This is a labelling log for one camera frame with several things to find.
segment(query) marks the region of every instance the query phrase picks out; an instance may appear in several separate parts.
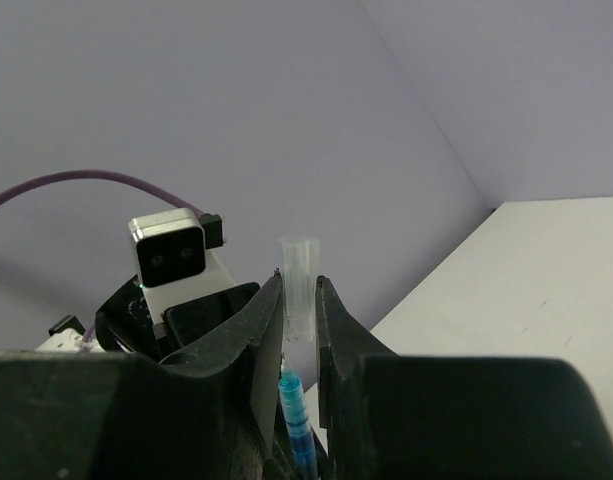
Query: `camera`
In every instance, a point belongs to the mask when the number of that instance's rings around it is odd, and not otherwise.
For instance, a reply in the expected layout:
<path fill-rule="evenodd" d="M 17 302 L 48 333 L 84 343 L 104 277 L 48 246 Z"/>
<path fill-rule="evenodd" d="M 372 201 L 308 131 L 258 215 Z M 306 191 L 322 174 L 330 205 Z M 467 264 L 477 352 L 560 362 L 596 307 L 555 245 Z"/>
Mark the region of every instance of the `camera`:
<path fill-rule="evenodd" d="M 153 324 L 163 321 L 167 308 L 235 285 L 212 250 L 223 245 L 221 220 L 215 229 L 215 218 L 219 217 L 208 214 L 204 217 L 208 235 L 188 208 L 134 218 L 128 224 L 138 276 Z"/>

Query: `gray wall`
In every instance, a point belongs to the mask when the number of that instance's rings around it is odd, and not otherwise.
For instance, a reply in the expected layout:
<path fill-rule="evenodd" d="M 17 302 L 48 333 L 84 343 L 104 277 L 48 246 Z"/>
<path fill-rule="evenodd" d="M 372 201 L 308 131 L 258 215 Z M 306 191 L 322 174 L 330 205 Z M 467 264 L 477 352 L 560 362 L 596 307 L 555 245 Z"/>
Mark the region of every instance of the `gray wall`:
<path fill-rule="evenodd" d="M 487 202 L 613 195 L 613 0 L 362 0 Z"/>
<path fill-rule="evenodd" d="M 367 325 L 484 215 L 355 0 L 0 1 L 0 190 L 83 167 L 225 215 L 242 282 L 272 274 L 282 235 L 320 237 Z M 90 321 L 134 272 L 128 220 L 165 208 L 95 181 L 1 208 L 0 348 L 35 347 L 67 312 Z"/>

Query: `syringe barrel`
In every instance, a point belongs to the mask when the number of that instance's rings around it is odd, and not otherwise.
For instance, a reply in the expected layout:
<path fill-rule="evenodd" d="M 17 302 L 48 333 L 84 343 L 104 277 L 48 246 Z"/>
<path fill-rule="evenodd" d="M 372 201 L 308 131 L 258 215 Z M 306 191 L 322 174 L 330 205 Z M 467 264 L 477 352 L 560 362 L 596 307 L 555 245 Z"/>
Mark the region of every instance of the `syringe barrel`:
<path fill-rule="evenodd" d="M 279 398 L 297 469 L 306 480 L 317 478 L 315 441 L 304 404 L 304 389 L 292 370 L 282 372 Z"/>

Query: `purple cable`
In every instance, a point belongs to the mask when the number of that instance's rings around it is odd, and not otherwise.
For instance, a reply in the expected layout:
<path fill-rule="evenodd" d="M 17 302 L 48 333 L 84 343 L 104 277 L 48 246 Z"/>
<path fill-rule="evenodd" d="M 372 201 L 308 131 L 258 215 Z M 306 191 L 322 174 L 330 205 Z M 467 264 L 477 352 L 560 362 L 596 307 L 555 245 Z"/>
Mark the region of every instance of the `purple cable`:
<path fill-rule="evenodd" d="M 199 208 L 194 207 L 190 203 L 182 200 L 181 198 L 173 195 L 166 190 L 153 185 L 152 183 L 145 182 L 139 178 L 131 177 L 118 172 L 110 172 L 107 170 L 70 170 L 67 172 L 53 173 L 51 175 L 45 175 L 38 177 L 27 182 L 20 183 L 8 190 L 0 193 L 0 206 L 4 203 L 18 197 L 22 193 L 35 190 L 36 188 L 50 185 L 51 183 L 65 182 L 67 180 L 108 180 L 111 182 L 123 183 L 133 188 L 137 188 L 142 192 L 150 193 L 154 197 L 163 200 L 177 208 L 189 208 L 199 218 L 204 212 Z"/>
<path fill-rule="evenodd" d="M 91 344 L 93 343 L 93 341 L 96 338 L 95 335 L 95 324 L 93 323 L 90 327 L 88 327 L 88 330 L 86 330 L 86 332 L 84 332 L 84 335 L 82 336 L 82 341 L 79 344 L 79 351 L 82 353 L 89 353 L 92 349 Z"/>

